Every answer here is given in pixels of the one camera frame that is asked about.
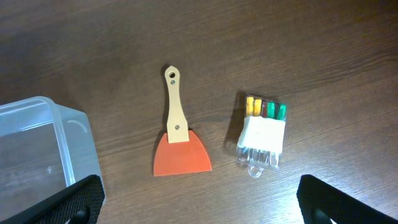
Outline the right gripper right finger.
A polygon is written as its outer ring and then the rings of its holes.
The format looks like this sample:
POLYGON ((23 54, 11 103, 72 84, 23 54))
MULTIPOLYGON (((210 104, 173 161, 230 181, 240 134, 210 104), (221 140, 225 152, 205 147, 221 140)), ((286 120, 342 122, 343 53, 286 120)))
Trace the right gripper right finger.
POLYGON ((397 223, 396 219, 308 174, 300 178, 297 199, 305 224, 397 223))

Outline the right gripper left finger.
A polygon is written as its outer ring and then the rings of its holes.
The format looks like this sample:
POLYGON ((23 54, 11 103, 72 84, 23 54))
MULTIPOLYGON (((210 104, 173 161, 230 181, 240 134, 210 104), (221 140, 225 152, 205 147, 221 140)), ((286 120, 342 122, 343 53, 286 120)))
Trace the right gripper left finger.
POLYGON ((89 175, 1 224, 96 224, 104 200, 101 178, 89 175))

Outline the clear plastic container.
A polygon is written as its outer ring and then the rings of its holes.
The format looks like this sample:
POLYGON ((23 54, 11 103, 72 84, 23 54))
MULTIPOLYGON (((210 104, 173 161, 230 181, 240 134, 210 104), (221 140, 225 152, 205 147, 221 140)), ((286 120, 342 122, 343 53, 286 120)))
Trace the clear plastic container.
POLYGON ((35 96, 1 105, 1 220, 101 175, 86 113, 35 96))

